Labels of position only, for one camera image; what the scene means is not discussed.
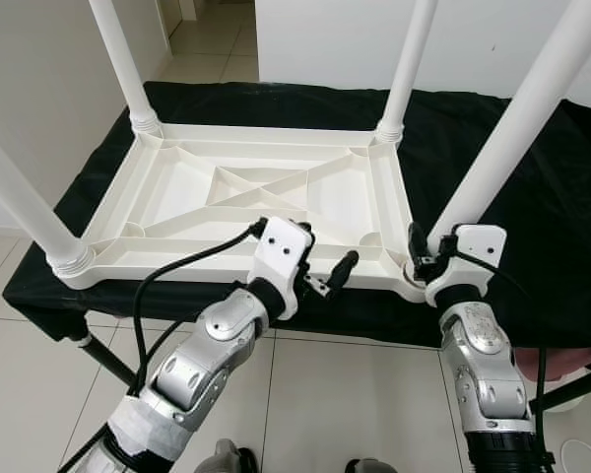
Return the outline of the pink plastic stool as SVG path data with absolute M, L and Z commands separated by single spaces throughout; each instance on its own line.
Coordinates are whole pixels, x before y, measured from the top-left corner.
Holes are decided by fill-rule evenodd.
M 513 361 L 529 381 L 539 379 L 540 365 L 545 361 L 545 381 L 558 381 L 565 375 L 591 366 L 591 348 L 513 348 Z

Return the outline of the grey robot left foot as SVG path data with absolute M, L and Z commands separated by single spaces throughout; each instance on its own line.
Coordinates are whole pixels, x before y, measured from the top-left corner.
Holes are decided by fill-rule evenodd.
M 219 439 L 214 454 L 197 464 L 193 473 L 261 473 L 261 469 L 250 447 L 240 447 L 231 439 Z

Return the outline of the white plastic table leg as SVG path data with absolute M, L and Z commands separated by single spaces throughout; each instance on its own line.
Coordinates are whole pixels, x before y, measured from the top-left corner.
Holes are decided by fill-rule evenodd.
M 61 278 L 75 278 L 93 264 L 95 254 L 70 233 L 15 162 L 0 148 L 0 204 L 42 247 L 48 265 Z
M 384 112 L 373 130 L 375 144 L 396 144 L 402 140 L 404 114 L 416 83 L 419 64 L 425 54 L 438 4 L 439 0 L 416 0 L 414 4 Z
M 454 227 L 480 221 L 589 58 L 591 0 L 570 0 L 447 207 L 427 231 L 427 251 L 437 252 Z
M 112 71 L 118 78 L 133 130 L 163 138 L 164 124 L 160 122 L 144 91 L 141 72 L 138 71 L 114 3 L 112 0 L 88 0 L 88 3 L 109 55 Z

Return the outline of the white plastic children table top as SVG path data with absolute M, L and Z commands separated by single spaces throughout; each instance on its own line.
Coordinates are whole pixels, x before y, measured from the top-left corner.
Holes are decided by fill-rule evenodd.
M 315 278 L 354 251 L 350 288 L 425 297 L 403 272 L 413 217 L 396 144 L 371 131 L 165 123 L 81 180 L 90 185 L 81 235 L 89 257 L 61 272 L 72 289 L 147 278 L 268 217 L 310 224 Z

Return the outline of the black tablecloth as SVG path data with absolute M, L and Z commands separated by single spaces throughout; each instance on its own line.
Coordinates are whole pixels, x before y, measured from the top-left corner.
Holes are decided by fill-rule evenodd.
M 293 83 L 170 83 L 144 86 L 161 121 L 371 131 L 384 90 L 337 90 Z M 433 226 L 502 117 L 508 100 L 475 92 L 415 90 L 404 118 L 399 164 L 416 220 Z M 128 111 L 116 117 L 55 206 L 70 233 L 84 232 L 134 141 Z M 481 222 L 507 230 L 498 269 L 529 294 L 492 278 L 488 299 L 516 347 L 591 347 L 591 107 L 561 101 Z M 101 281 L 71 290 L 52 274 L 37 243 L 0 298 L 61 341 L 88 310 L 128 315 L 138 281 Z M 143 323 L 201 309 L 229 285 L 157 281 L 144 296 Z M 435 347 L 439 311 L 387 290 L 345 290 L 331 305 L 301 304 L 277 328 L 355 335 Z

